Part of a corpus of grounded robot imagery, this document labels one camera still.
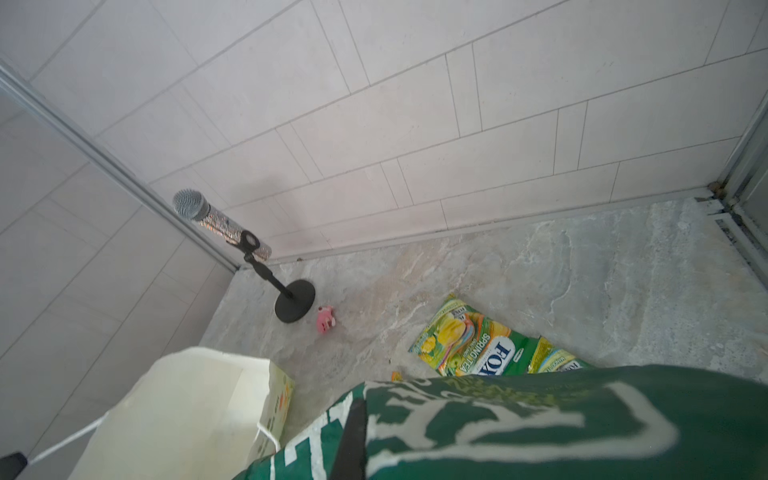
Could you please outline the green Fox's candy packet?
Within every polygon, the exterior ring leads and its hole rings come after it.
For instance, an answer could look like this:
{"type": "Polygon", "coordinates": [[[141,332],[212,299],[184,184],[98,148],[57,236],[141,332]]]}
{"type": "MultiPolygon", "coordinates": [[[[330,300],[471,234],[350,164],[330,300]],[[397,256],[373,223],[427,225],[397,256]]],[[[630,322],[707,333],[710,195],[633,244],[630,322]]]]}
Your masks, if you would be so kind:
{"type": "Polygon", "coordinates": [[[562,373],[582,369],[592,369],[592,366],[567,350],[556,347],[545,337],[540,337],[527,373],[562,373]]]}
{"type": "Polygon", "coordinates": [[[409,352],[446,377],[515,376],[528,372],[538,343],[451,295],[409,352]]]}

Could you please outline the white paper bag green print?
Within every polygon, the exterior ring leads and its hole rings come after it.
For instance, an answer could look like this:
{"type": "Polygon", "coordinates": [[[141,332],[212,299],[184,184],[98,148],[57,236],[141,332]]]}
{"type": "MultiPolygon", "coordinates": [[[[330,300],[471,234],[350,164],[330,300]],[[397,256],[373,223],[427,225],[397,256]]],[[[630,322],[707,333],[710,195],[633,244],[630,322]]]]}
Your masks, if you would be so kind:
{"type": "Polygon", "coordinates": [[[191,347],[157,360],[96,426],[24,479],[232,479],[275,453],[295,392],[268,359],[191,347]]]}

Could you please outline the large dark green crisps bag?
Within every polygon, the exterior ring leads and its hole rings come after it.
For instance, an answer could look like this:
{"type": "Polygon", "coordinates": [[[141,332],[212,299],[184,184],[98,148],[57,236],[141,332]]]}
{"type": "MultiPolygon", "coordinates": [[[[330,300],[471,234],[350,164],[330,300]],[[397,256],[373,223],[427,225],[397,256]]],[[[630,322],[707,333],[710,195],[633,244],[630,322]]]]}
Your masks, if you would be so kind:
{"type": "Polygon", "coordinates": [[[763,479],[767,388],[634,366],[364,382],[244,479],[329,479],[367,405],[367,479],[763,479]]]}

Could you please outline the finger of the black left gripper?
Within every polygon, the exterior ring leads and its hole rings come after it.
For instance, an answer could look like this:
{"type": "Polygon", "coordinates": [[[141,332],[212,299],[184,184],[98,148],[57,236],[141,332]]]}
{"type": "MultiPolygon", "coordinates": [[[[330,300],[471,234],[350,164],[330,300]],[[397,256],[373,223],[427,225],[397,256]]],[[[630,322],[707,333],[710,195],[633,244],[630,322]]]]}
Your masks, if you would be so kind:
{"type": "Polygon", "coordinates": [[[27,457],[14,452],[0,459],[0,480],[16,480],[28,466],[27,457]]]}

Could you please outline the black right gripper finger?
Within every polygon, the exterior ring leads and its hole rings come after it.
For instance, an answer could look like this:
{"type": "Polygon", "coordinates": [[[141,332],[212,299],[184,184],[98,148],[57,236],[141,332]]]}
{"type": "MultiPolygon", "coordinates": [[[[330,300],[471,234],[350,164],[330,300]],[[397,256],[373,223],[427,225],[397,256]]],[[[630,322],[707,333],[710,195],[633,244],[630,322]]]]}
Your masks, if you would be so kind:
{"type": "Polygon", "coordinates": [[[339,443],[330,480],[366,480],[367,405],[362,398],[355,399],[339,443]]]}

